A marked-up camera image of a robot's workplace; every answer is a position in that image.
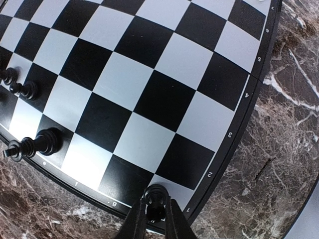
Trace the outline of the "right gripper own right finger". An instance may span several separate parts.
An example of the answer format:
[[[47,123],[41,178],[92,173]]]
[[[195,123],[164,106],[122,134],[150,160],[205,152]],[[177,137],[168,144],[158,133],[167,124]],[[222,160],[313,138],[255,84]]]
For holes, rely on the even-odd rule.
[[[193,232],[175,199],[169,197],[165,207],[165,238],[192,239]]]

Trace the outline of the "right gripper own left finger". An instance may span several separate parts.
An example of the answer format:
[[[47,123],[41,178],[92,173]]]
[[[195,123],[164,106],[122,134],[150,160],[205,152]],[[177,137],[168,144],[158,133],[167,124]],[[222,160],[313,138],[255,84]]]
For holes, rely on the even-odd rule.
[[[144,239],[146,229],[146,201],[137,200],[130,209],[116,235],[117,239]]]

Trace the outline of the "black rook chess piece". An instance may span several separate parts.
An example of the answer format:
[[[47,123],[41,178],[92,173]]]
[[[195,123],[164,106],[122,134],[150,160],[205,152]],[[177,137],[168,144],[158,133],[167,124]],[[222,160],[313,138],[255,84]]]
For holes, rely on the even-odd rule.
[[[165,206],[168,199],[167,189],[160,184],[146,188],[144,198],[147,204],[146,216],[149,222],[158,223],[165,219]]]

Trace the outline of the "black grey chessboard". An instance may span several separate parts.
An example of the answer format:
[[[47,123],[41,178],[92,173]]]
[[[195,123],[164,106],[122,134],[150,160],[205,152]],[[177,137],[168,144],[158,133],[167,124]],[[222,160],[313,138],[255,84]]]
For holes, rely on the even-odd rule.
[[[266,74],[280,0],[7,0],[0,136],[51,127],[61,149],[23,159],[125,217],[152,184],[192,223],[236,149]]]

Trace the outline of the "tall black piece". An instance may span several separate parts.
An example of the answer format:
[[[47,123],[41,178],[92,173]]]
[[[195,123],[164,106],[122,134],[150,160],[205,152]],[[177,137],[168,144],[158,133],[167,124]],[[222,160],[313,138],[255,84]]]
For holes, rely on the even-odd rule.
[[[12,67],[9,67],[5,70],[0,71],[0,79],[7,86],[13,83],[16,83],[18,80],[18,77],[19,77],[19,71]]]

